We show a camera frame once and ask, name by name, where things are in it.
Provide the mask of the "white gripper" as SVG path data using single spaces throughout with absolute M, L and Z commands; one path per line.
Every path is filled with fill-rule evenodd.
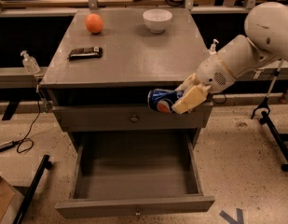
M 209 89 L 211 93 L 219 93 L 235 81 L 222 59 L 218 55 L 211 55 L 199 65 L 196 74 L 190 75 L 175 89 L 185 93 L 174 103 L 172 110 L 177 114 L 184 114 L 202 104 L 207 99 Z

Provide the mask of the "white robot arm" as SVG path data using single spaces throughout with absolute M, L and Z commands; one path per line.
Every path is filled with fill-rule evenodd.
M 288 7 L 266 2 L 254 7 L 236 36 L 211 54 L 176 90 L 183 95 L 172 110 L 183 114 L 202 104 L 211 93 L 233 85 L 239 77 L 278 59 L 288 62 Z

